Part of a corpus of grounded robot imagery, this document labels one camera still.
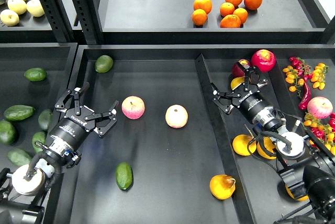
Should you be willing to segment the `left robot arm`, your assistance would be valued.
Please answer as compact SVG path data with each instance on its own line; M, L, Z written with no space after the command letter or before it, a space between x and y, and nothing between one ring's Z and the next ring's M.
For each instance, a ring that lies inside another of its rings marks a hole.
M42 223L46 195L67 169L79 164L84 140L91 132L103 138L116 124L118 101L103 113L80 104L89 86L85 83L66 90L55 104L56 111L64 115L49 132L50 145L35 141L42 150L29 164L14 172L8 168L1 171L1 223Z

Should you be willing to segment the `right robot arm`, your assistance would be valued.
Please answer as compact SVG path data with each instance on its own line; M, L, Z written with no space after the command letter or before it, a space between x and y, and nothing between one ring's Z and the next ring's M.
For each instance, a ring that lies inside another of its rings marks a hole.
M242 144L248 155L253 155L251 146L260 147L263 152L281 164L276 168L287 191L295 200L308 197L306 207L312 209L301 216L295 212L285 215L278 223L334 223L334 155L324 147L310 131L305 135L296 133L301 118L296 117L292 129L286 126L286 114L260 92L267 85L257 66L237 64L244 72L243 80L229 92L221 92L212 84L213 102L225 114L237 109L252 125L250 140Z

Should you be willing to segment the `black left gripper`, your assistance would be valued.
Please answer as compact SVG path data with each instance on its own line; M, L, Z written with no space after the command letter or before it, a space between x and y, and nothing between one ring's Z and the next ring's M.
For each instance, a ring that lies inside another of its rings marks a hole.
M54 140L63 140L73 151L76 151L91 132L103 138L116 124L116 100L111 108L103 113L96 113L87 106L80 107L80 98L88 90L90 84L84 83L82 87L74 90L67 89L55 104L58 112L66 113L65 116L50 131L49 135ZM74 108L69 109L66 103L69 99L74 102Z

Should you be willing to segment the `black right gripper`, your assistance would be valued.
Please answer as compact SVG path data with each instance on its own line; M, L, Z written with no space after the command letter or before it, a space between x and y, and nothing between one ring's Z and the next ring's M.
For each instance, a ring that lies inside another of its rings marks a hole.
M213 102L226 115L229 115L234 108L238 108L249 123L268 124L274 120L272 114L274 107L260 93L260 88L268 85L267 78L257 66L243 66L238 63L238 67L244 72L244 81L237 86L237 93L221 92L211 82Z

